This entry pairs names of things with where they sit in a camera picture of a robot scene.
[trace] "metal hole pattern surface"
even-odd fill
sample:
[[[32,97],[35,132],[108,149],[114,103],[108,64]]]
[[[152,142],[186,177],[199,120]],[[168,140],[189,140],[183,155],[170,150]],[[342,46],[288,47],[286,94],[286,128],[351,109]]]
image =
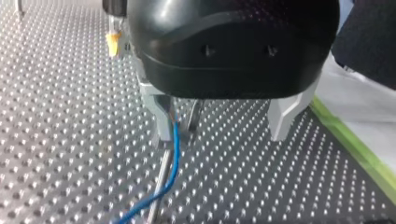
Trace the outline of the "metal hole pattern surface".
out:
[[[130,58],[107,56],[101,1],[0,0],[0,223],[108,223],[152,192],[162,152]],[[176,100],[180,119],[192,101]],[[208,101],[174,223],[386,219],[396,208],[308,109],[271,142],[266,101]]]

